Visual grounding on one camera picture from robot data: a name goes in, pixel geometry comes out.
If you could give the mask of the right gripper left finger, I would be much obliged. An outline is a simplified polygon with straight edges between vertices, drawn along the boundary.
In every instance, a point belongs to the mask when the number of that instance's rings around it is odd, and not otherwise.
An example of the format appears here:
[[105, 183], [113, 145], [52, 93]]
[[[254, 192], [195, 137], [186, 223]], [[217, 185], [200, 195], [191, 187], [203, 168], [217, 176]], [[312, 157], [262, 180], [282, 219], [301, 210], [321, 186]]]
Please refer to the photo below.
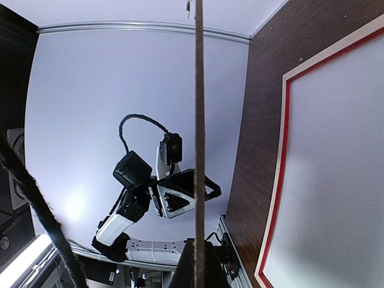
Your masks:
[[184, 245], [169, 287], [193, 288], [194, 283], [194, 240], [192, 239]]

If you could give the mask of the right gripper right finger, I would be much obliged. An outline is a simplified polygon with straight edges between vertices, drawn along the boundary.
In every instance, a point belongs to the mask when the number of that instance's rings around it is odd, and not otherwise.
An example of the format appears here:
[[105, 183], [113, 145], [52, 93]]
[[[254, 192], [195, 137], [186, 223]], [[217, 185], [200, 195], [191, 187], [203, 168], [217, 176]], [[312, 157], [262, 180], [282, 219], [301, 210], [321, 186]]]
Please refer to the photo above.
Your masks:
[[205, 242], [205, 282], [207, 288], [225, 288], [230, 287], [226, 274], [221, 264], [225, 262], [223, 249], [219, 246], [213, 246], [211, 242]]

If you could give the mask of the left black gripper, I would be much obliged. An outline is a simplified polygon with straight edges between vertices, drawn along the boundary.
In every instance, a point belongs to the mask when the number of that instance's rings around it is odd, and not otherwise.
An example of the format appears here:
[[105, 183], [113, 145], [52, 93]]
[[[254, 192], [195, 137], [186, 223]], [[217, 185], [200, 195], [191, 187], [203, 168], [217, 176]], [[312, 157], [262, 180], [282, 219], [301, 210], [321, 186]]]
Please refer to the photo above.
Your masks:
[[[205, 187], [211, 190], [209, 193], [205, 190], [206, 202], [221, 196], [220, 186], [207, 176]], [[172, 219], [194, 210], [194, 170], [187, 169], [151, 183], [149, 193], [159, 217]]]

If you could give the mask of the brown backing board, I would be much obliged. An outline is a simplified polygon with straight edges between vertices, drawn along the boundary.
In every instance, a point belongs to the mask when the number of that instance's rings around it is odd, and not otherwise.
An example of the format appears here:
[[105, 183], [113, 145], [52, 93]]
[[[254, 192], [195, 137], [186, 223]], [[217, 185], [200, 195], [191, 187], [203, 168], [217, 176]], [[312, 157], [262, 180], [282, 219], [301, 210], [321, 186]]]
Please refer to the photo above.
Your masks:
[[203, 2], [195, 2], [195, 240], [194, 287], [205, 286], [205, 84], [203, 63]]

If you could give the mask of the wooden picture frame red edge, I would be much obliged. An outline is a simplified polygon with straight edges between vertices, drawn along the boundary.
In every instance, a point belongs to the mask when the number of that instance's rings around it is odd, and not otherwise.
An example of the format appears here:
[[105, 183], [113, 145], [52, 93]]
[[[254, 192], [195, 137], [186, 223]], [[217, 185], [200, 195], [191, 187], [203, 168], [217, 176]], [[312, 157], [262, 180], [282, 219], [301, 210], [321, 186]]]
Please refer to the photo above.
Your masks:
[[270, 251], [275, 226], [278, 218], [278, 210], [283, 191], [284, 173], [286, 169], [287, 142], [289, 138], [290, 121], [290, 93], [292, 82], [296, 79], [320, 68], [321, 66], [367, 44], [369, 41], [383, 35], [383, 15], [366, 23], [349, 35], [341, 38], [334, 44], [323, 49], [300, 65], [291, 69], [282, 76], [282, 99], [280, 133], [278, 141], [277, 163], [274, 176], [274, 184], [271, 194], [271, 202], [266, 221], [265, 232], [259, 252], [259, 257], [254, 272], [254, 277], [261, 287], [272, 287], [273, 284], [263, 273]]

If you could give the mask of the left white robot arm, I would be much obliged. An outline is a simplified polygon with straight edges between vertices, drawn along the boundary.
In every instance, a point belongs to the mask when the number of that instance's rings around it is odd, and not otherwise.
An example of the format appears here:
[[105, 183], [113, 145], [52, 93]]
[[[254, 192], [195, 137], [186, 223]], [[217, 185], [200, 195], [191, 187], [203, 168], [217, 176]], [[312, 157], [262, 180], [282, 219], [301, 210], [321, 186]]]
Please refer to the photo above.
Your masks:
[[163, 178], [153, 176], [150, 165], [134, 151], [116, 165], [113, 176], [123, 185], [116, 203], [98, 225], [91, 245], [114, 262], [138, 261], [174, 264], [182, 251], [180, 242], [154, 243], [131, 238], [126, 230], [153, 205], [161, 218], [173, 219], [196, 208], [194, 170]]

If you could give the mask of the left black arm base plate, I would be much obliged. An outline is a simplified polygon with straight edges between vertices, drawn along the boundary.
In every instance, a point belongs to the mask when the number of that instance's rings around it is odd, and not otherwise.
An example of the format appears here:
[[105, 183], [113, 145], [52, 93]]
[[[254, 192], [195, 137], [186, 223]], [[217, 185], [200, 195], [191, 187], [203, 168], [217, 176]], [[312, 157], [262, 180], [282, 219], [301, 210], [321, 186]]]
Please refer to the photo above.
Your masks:
[[220, 215], [217, 230], [206, 239], [213, 244], [221, 270], [230, 287], [252, 288], [234, 241], [226, 225], [226, 216]]

